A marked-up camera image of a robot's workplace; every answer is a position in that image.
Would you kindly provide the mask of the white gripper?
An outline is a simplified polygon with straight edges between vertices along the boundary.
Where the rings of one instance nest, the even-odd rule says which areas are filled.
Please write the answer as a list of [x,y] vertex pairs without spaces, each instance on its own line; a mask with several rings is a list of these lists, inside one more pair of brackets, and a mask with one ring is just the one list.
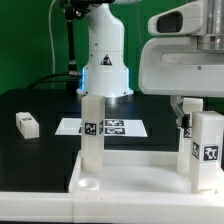
[[193,37],[153,38],[141,53],[139,87],[144,94],[171,96],[177,126],[186,129],[190,115],[182,96],[224,97],[224,53],[198,50]]

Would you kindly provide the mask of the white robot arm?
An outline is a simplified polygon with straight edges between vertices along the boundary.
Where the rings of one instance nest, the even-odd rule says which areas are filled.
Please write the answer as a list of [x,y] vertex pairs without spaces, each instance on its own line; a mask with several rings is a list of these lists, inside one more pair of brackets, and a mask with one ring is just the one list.
[[[78,92],[109,98],[131,94],[122,23],[107,0],[91,1],[87,17],[89,59]],[[185,96],[224,98],[224,0],[188,0],[150,18],[148,32],[153,38],[141,52],[139,87],[145,94],[168,95],[178,125],[187,127]]]

